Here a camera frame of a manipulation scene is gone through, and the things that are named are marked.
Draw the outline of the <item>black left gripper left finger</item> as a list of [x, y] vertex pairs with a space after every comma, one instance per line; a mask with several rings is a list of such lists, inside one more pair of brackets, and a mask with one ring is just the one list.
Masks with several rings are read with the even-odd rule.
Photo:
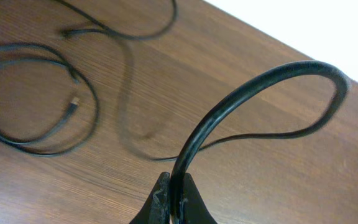
[[130, 224], [170, 223], [170, 174], [162, 172], [138, 214]]

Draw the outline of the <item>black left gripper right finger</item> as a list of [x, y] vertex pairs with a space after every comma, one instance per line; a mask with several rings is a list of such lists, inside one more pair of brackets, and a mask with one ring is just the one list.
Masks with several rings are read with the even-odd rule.
[[217, 224], [209, 213], [197, 187], [191, 176], [186, 173], [183, 179], [183, 200], [181, 204], [182, 217], [180, 223], [184, 224]]

